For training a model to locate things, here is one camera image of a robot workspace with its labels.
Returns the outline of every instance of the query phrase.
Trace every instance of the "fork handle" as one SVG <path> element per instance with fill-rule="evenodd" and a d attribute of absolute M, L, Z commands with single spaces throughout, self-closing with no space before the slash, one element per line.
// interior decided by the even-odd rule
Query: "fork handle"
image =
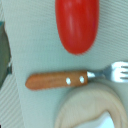
<path fill-rule="evenodd" d="M 31 75 L 26 81 L 26 87 L 31 90 L 41 90 L 83 86 L 87 83 L 87 71 L 55 72 Z"/>

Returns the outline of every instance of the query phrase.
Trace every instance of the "fork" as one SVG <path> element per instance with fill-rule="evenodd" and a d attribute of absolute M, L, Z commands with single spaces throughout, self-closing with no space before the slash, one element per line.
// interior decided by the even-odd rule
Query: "fork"
<path fill-rule="evenodd" d="M 41 90 L 56 87 L 87 85 L 96 78 L 106 78 L 113 82 L 128 83 L 128 62 L 114 62 L 101 71 L 68 71 L 33 74 L 26 81 L 30 90 Z"/>

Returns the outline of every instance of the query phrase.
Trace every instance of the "red object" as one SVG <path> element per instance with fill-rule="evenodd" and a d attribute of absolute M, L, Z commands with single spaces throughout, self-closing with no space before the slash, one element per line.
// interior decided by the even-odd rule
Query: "red object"
<path fill-rule="evenodd" d="M 56 22 L 64 48 L 86 52 L 94 43 L 99 22 L 99 0 L 56 0 Z"/>

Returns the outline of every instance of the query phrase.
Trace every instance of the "table surface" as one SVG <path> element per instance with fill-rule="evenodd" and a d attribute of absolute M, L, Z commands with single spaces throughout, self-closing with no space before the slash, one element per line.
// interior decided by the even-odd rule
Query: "table surface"
<path fill-rule="evenodd" d="M 19 104 L 22 128 L 53 128 L 60 103 L 72 90 L 30 91 L 25 82 L 31 74 L 96 70 L 115 61 L 128 60 L 128 1 L 100 0 L 97 38 L 90 51 L 81 56 L 71 55 L 63 48 L 57 32 L 54 5 L 55 0 L 2 0 L 18 93 L 15 101 Z M 100 82 L 118 94 L 128 115 L 128 84 Z"/>

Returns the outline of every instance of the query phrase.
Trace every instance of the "dark object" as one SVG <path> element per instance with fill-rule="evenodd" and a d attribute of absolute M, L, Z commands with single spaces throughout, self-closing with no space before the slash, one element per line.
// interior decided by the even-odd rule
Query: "dark object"
<path fill-rule="evenodd" d="M 8 66 L 11 53 L 4 25 L 4 22 L 0 22 L 0 89 L 7 75 L 12 72 L 11 66 Z"/>

